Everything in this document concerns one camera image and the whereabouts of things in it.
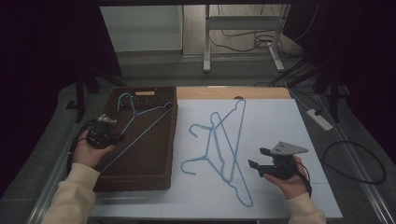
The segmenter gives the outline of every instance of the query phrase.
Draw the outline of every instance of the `sleeve cuff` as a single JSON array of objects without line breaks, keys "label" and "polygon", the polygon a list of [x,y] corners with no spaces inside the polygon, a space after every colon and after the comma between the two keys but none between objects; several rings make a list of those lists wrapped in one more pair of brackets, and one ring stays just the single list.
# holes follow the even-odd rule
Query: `sleeve cuff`
[{"label": "sleeve cuff", "polygon": [[70,171],[69,176],[66,178],[66,181],[79,183],[89,189],[93,189],[99,174],[99,172],[93,170],[89,166],[80,163],[73,163],[72,170]]},{"label": "sleeve cuff", "polygon": [[308,193],[289,199],[288,204],[293,214],[308,215],[316,210]]}]

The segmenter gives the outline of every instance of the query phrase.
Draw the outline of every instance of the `person's left hand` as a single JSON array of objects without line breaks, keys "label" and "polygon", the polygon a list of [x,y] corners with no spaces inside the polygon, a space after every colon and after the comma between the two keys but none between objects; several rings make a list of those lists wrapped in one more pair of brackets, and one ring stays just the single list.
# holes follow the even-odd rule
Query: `person's left hand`
[{"label": "person's left hand", "polygon": [[104,149],[96,149],[88,144],[85,140],[87,134],[88,131],[85,131],[78,138],[78,143],[73,156],[73,162],[95,168],[99,164],[100,160],[116,147],[111,145]]}]

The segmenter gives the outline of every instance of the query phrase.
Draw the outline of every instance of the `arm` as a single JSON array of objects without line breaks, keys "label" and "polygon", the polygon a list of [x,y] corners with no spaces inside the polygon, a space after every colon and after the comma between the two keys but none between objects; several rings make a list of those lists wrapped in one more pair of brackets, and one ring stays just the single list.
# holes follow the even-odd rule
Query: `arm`
[{"label": "arm", "polygon": [[[302,163],[301,159],[294,156],[297,163]],[[297,164],[298,171],[306,176],[302,165]],[[288,180],[280,180],[272,175],[264,175],[269,182],[277,185],[288,199],[291,210],[289,224],[319,224],[326,223],[324,213],[315,208],[306,190],[304,181],[297,175]]]},{"label": "arm", "polygon": [[94,168],[114,146],[105,149],[91,147],[84,138],[79,138],[73,157],[72,170],[65,181],[59,183],[51,206],[41,223],[86,223],[91,213],[95,195],[93,187],[99,177]]}]

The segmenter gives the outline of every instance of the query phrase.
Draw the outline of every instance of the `brown woven basket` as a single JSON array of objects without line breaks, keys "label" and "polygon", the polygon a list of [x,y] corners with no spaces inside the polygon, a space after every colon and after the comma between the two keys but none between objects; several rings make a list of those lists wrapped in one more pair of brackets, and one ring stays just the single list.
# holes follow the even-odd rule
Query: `brown woven basket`
[{"label": "brown woven basket", "polygon": [[[138,116],[134,116],[131,99]],[[134,120],[125,131],[125,139],[99,164],[101,171],[118,157],[101,173],[94,191],[169,189],[177,124],[176,88],[114,88],[104,113],[117,120],[113,133],[121,133],[133,117]]]}]

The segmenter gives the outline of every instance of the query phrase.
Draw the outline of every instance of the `white tabletop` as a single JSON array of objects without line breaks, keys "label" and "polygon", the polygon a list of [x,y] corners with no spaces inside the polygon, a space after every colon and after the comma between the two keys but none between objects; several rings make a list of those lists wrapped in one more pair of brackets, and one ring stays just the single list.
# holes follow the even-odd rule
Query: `white tabletop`
[{"label": "white tabletop", "polygon": [[169,190],[97,193],[93,217],[132,217],[154,219],[267,219],[288,218],[290,211],[282,192],[265,179],[257,170],[249,167],[248,160],[262,165],[272,165],[272,158],[260,154],[259,148],[272,149],[279,141],[309,149],[299,154],[311,176],[312,201],[326,217],[342,217],[332,190],[318,161],[297,105],[291,99],[246,100],[222,123],[233,149],[238,148],[237,166],[231,188],[208,161],[192,161],[184,169],[196,175],[182,172],[180,165],[185,160],[205,155],[215,167],[224,160],[224,176],[232,173],[233,153],[228,147],[226,135],[219,126],[219,153],[210,131],[192,124],[211,126],[213,112],[223,119],[235,108],[236,100],[178,100],[177,130],[174,145],[172,184]]}]

